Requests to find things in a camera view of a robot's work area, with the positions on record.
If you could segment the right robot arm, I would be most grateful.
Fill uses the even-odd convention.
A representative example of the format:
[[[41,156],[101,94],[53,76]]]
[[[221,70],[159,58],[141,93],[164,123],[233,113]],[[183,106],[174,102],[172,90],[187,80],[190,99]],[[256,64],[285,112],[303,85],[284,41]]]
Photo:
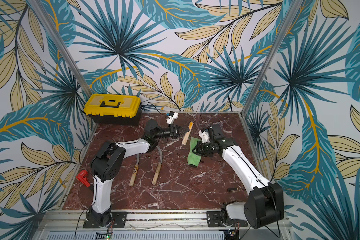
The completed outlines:
[[[192,153],[202,157],[219,154],[231,166],[247,191],[245,202],[222,206],[221,221],[224,225],[231,225],[233,221],[246,221],[252,228],[258,229],[284,218],[284,193],[281,186],[265,178],[233,138],[226,137],[219,125],[200,130],[199,136],[201,140]]]

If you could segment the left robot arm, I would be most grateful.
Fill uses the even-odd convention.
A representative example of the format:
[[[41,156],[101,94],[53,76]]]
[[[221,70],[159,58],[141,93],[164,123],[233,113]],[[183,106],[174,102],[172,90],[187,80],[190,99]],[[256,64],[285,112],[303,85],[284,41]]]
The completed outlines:
[[[162,128],[157,121],[149,120],[141,138],[129,142],[106,141],[91,162],[94,179],[94,196],[91,213],[95,216],[108,216],[111,210],[112,182],[125,158],[152,152],[159,144],[159,139],[177,139],[189,129],[175,124]]]

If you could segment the green rag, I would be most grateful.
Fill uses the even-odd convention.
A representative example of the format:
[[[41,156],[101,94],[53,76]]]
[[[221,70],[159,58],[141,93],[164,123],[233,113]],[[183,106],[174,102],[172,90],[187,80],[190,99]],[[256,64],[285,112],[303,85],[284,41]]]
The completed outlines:
[[[197,143],[200,142],[200,139],[197,138],[191,138],[190,141],[190,151],[187,157],[188,165],[192,168],[197,168],[199,166],[199,163],[201,161],[201,156],[195,154],[193,152],[193,149],[197,146]]]

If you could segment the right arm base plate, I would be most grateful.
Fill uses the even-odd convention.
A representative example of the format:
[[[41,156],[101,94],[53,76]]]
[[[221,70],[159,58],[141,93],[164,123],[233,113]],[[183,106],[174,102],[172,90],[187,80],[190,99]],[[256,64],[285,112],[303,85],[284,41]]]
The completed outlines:
[[[222,211],[207,211],[207,223],[209,228],[233,228],[247,227],[248,222],[245,220],[232,220],[228,214]]]

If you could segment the sickle labelled handle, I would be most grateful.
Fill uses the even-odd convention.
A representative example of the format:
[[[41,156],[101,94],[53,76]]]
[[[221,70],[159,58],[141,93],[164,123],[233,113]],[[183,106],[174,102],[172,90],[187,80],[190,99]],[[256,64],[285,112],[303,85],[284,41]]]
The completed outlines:
[[[194,125],[194,122],[191,121],[191,122],[189,123],[189,126],[188,126],[188,132],[184,135],[184,138],[183,138],[183,140],[182,140],[182,145],[184,145],[184,146],[187,145],[187,142],[188,142],[188,139],[189,139],[189,137],[190,137],[190,134],[191,134],[193,125]]]

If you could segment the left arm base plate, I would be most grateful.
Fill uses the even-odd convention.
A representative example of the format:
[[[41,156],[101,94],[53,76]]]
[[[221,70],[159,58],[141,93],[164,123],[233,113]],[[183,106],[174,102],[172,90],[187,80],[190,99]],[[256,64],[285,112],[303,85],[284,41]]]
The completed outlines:
[[[101,215],[94,211],[86,214],[84,229],[115,228],[123,229],[127,219],[127,212],[105,212]]]

